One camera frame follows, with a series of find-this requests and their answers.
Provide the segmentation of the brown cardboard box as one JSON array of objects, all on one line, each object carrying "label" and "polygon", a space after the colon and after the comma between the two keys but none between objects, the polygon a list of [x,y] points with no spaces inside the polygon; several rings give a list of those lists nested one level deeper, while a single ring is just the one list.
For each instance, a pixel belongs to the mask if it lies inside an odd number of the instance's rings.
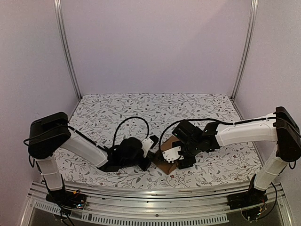
[{"label": "brown cardboard box", "polygon": [[155,152],[152,162],[166,175],[171,174],[177,168],[178,161],[183,159],[181,146],[182,142],[175,136],[171,136],[160,146],[160,150]]}]

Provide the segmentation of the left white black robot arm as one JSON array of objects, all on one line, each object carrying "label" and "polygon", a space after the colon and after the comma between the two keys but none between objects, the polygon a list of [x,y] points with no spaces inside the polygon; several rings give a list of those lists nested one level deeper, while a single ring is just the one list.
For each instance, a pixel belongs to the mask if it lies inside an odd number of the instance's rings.
[{"label": "left white black robot arm", "polygon": [[148,152],[158,143],[158,137],[147,133],[143,141],[129,137],[118,145],[113,143],[110,148],[101,147],[70,126],[66,113],[58,112],[32,122],[29,138],[23,143],[28,147],[29,156],[37,162],[52,197],[59,204],[66,204],[70,194],[64,190],[54,158],[57,149],[66,149],[84,158],[103,172],[117,172],[132,166],[146,171],[151,164]]}]

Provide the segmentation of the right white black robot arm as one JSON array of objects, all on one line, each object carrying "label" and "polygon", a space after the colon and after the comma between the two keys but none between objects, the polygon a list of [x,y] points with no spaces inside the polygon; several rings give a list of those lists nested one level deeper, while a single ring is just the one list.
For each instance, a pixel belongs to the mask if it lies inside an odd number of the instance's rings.
[{"label": "right white black robot arm", "polygon": [[184,152],[190,156],[231,144],[275,142],[275,150],[253,177],[250,190],[243,195],[247,205],[254,205],[283,169],[301,157],[300,129],[282,106],[277,107],[274,113],[245,121],[210,120],[203,129],[193,125],[190,120],[183,120],[172,134],[184,144]]}]

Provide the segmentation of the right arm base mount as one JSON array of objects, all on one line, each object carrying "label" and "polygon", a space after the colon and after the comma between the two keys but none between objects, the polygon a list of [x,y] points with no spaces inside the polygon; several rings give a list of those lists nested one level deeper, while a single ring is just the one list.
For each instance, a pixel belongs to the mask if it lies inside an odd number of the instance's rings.
[{"label": "right arm base mount", "polygon": [[237,194],[230,194],[227,196],[227,205],[231,210],[240,209],[268,200],[266,191],[257,190],[254,187],[254,181],[249,184],[248,190]]}]

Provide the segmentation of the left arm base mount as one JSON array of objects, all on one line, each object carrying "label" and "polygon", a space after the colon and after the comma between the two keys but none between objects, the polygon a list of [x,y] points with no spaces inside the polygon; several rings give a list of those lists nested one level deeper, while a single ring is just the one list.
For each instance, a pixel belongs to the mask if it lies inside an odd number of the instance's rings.
[{"label": "left arm base mount", "polygon": [[55,203],[59,207],[68,209],[83,209],[87,203],[87,196],[80,189],[75,191],[67,191],[65,186],[60,190],[52,191],[47,188],[46,200]]}]

